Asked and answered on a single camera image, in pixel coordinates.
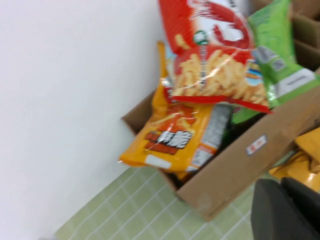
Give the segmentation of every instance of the tile grout line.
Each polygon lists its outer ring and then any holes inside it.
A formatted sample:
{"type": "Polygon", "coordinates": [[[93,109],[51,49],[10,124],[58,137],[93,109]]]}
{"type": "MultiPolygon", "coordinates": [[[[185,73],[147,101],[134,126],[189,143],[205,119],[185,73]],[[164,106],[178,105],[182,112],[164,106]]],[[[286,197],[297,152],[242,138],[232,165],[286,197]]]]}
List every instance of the tile grout line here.
{"type": "Polygon", "coordinates": [[[251,214],[251,211],[249,211],[246,215],[243,216],[232,228],[229,229],[229,231],[221,238],[221,240],[225,240],[226,237],[240,224],[242,221],[246,219],[246,217],[251,214]]]}
{"type": "MultiPolygon", "coordinates": [[[[148,182],[148,185],[151,187],[151,189],[155,192],[155,190],[153,189],[152,185],[148,182]]],[[[162,198],[159,196],[159,194],[156,193],[156,198],[157,200],[160,202],[160,204],[162,205],[163,208],[165,208],[167,205],[166,203],[162,200],[162,198]]],[[[170,216],[171,216],[171,219],[174,221],[174,222],[177,222],[178,221],[178,218],[170,211],[168,210],[168,212],[170,213],[170,216]]],[[[187,231],[185,230],[185,228],[181,225],[179,225],[179,231],[181,232],[182,235],[184,235],[184,237],[186,239],[188,239],[190,236],[189,234],[187,233],[187,231]]]]}
{"type": "Polygon", "coordinates": [[[128,222],[130,222],[131,219],[134,218],[134,216],[136,216],[137,214],[139,214],[140,211],[141,211],[152,199],[154,199],[154,197],[155,197],[155,196],[151,197],[151,198],[139,209],[139,211],[137,211],[137,212],[136,212],[135,214],[133,214],[127,221],[125,221],[125,223],[122,224],[122,226],[110,237],[110,239],[112,239],[121,229],[123,229],[124,226],[125,226],[128,222]]]}
{"type": "Polygon", "coordinates": [[[221,238],[224,236],[224,233],[220,230],[220,228],[217,227],[213,220],[211,220],[208,225],[211,225],[217,231],[221,238]]]}
{"type": "Polygon", "coordinates": [[[144,232],[144,231],[157,219],[157,217],[158,217],[160,214],[162,214],[165,210],[167,210],[167,208],[170,207],[176,200],[177,200],[177,198],[175,198],[172,202],[170,202],[169,205],[167,205],[164,209],[162,209],[162,211],[159,212],[159,213],[157,214],[157,216],[155,216],[155,218],[152,219],[152,221],[149,222],[148,225],[145,226],[145,228],[144,228],[142,231],[140,231],[139,234],[136,235],[132,240],[135,240],[137,237],[139,237],[139,236],[141,235],[141,233],[144,232]]]}
{"type": "MultiPolygon", "coordinates": [[[[106,221],[108,221],[113,215],[115,215],[116,212],[117,212],[123,205],[125,205],[125,204],[132,198],[132,196],[134,196],[134,195],[137,193],[137,191],[139,191],[145,184],[146,184],[146,182],[143,183],[127,200],[125,200],[107,219],[105,219],[105,220],[100,224],[100,226],[99,226],[97,229],[99,229],[106,221]]],[[[88,237],[86,237],[85,239],[88,239],[97,229],[95,229],[93,232],[91,232],[91,233],[88,235],[88,237]]]]}
{"type": "Polygon", "coordinates": [[[189,238],[189,240],[192,240],[198,233],[200,233],[201,232],[201,230],[205,227],[205,226],[207,226],[208,225],[208,223],[206,222],[205,224],[203,224],[190,238],[189,238]]]}
{"type": "MultiPolygon", "coordinates": [[[[111,206],[111,204],[109,203],[109,202],[107,202],[107,204],[108,204],[108,206],[109,206],[109,208],[112,210],[112,211],[114,211],[114,208],[111,206]]],[[[119,218],[118,218],[118,216],[115,214],[114,215],[114,218],[116,219],[116,221],[118,222],[118,228],[121,228],[121,222],[120,222],[120,220],[119,220],[119,218]]],[[[130,240],[130,237],[129,237],[129,235],[128,235],[128,233],[127,233],[127,231],[125,230],[125,229],[123,229],[123,232],[121,232],[121,234],[125,237],[125,239],[127,239],[127,240],[130,240]]]]}
{"type": "Polygon", "coordinates": [[[239,217],[242,218],[244,216],[242,212],[240,212],[239,209],[232,202],[230,203],[230,207],[233,208],[233,210],[236,212],[236,214],[239,215],[239,217]]]}
{"type": "MultiPolygon", "coordinates": [[[[130,196],[130,194],[128,193],[128,191],[126,190],[126,188],[123,188],[123,191],[124,191],[124,193],[126,194],[127,197],[130,196]]],[[[139,208],[139,207],[137,206],[136,202],[133,201],[132,199],[130,200],[130,202],[131,202],[131,204],[133,205],[133,207],[135,208],[135,211],[136,211],[136,212],[140,212],[140,211],[143,209],[143,207],[139,208]]],[[[145,215],[140,214],[140,216],[142,217],[144,223],[147,225],[147,224],[148,224],[148,220],[146,219],[145,215]]],[[[151,235],[153,236],[153,239],[154,239],[154,240],[158,240],[159,237],[157,236],[157,234],[155,233],[155,231],[154,231],[152,228],[149,229],[149,230],[150,230],[150,232],[151,232],[151,235]]]]}
{"type": "MultiPolygon", "coordinates": [[[[158,199],[159,202],[162,203],[161,205],[162,205],[164,208],[167,206],[166,203],[161,199],[161,197],[160,197],[158,194],[156,194],[156,198],[158,199]]],[[[170,211],[170,209],[168,209],[168,212],[169,212],[169,214],[170,214],[170,216],[171,216],[171,219],[172,219],[174,222],[179,221],[179,219],[172,213],[172,211],[170,211]]],[[[188,239],[188,238],[190,237],[189,234],[187,233],[187,231],[185,230],[185,228],[184,228],[183,226],[181,226],[181,225],[179,225],[179,231],[180,231],[180,233],[185,237],[185,239],[188,239]]]]}
{"type": "Polygon", "coordinates": [[[80,228],[80,226],[88,219],[88,218],[90,218],[103,204],[105,204],[127,181],[129,181],[132,177],[133,177],[133,175],[135,175],[137,172],[139,171],[139,169],[138,170],[136,170],[133,174],[131,174],[127,179],[126,179],[126,181],[124,181],[112,194],[110,194],[110,196],[107,198],[107,199],[105,199],[101,204],[100,204],[100,206],[98,206],[91,214],[89,214],[88,216],[86,216],[85,217],[85,219],[75,228],[75,230],[74,230],[74,232],[72,233],[72,235],[67,239],[67,240],[70,240],[77,232],[78,232],[78,229],[80,228]]]}
{"type": "Polygon", "coordinates": [[[166,231],[166,233],[160,238],[160,240],[164,239],[164,237],[175,227],[177,226],[189,213],[191,212],[191,210],[187,211],[175,224],[172,225],[172,227],[170,227],[168,229],[168,231],[166,231]]]}

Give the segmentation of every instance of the fries snack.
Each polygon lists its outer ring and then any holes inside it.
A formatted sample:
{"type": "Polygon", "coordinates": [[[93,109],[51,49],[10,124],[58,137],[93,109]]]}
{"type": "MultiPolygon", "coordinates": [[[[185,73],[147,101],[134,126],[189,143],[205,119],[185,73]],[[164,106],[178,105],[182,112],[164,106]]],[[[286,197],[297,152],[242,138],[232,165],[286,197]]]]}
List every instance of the fries snack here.
{"type": "Polygon", "coordinates": [[[174,100],[270,112],[251,30],[231,1],[159,0],[159,5],[175,54],[167,61],[174,100]]]}
{"type": "Polygon", "coordinates": [[[174,173],[195,171],[220,146],[231,108],[172,100],[164,51],[164,45],[159,44],[161,78],[152,100],[153,114],[119,159],[135,167],[150,165],[174,173]]]}

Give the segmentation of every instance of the label sticker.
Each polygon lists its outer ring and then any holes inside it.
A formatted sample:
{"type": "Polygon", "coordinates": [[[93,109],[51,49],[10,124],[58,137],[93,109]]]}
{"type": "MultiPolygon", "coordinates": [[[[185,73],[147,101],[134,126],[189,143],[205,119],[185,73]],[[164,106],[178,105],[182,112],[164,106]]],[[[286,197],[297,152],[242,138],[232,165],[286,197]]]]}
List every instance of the label sticker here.
{"type": "Polygon", "coordinates": [[[315,73],[303,68],[273,85],[277,98],[316,79],[315,73]]]}
{"type": "Polygon", "coordinates": [[[259,137],[257,140],[255,140],[250,146],[246,148],[246,153],[251,156],[256,151],[258,151],[260,148],[262,148],[263,145],[267,143],[267,135],[263,134],[261,137],[259,137]]]}

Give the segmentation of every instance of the chip bag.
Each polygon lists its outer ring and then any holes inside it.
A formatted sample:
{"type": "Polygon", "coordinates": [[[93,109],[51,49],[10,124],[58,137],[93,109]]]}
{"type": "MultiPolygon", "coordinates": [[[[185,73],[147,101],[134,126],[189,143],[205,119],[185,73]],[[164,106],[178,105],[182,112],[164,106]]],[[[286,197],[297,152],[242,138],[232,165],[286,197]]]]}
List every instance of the chip bag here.
{"type": "Polygon", "coordinates": [[[170,51],[172,98],[230,102],[269,113],[247,22],[230,0],[159,0],[170,51]]]}
{"type": "MultiPolygon", "coordinates": [[[[319,76],[296,63],[290,17],[291,1],[275,0],[248,18],[271,108],[320,84],[319,76]]],[[[232,122],[238,124],[256,114],[242,108],[233,114],[232,122]]]]}
{"type": "Polygon", "coordinates": [[[161,78],[152,100],[152,116],[119,159],[135,167],[150,165],[174,173],[195,171],[220,146],[231,107],[173,100],[164,45],[158,47],[161,78]]]}

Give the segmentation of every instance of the cardboard box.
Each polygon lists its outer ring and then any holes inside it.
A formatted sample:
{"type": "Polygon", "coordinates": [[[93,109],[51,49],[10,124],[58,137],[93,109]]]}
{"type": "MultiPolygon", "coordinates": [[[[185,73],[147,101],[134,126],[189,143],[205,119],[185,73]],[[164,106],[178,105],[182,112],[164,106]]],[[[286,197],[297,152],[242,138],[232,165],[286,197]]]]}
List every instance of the cardboard box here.
{"type": "MultiPolygon", "coordinates": [[[[123,117],[135,134],[151,116],[152,96],[147,96],[123,117]]],[[[209,221],[294,149],[297,136],[319,123],[320,87],[317,87],[264,116],[181,188],[177,188],[165,173],[163,177],[183,201],[209,221]],[[251,144],[261,137],[266,143],[248,154],[251,144]]]]}
{"type": "MultiPolygon", "coordinates": [[[[253,0],[257,11],[272,0],[253,0]]],[[[293,0],[293,36],[295,39],[320,49],[320,3],[319,0],[293,0]]]]}

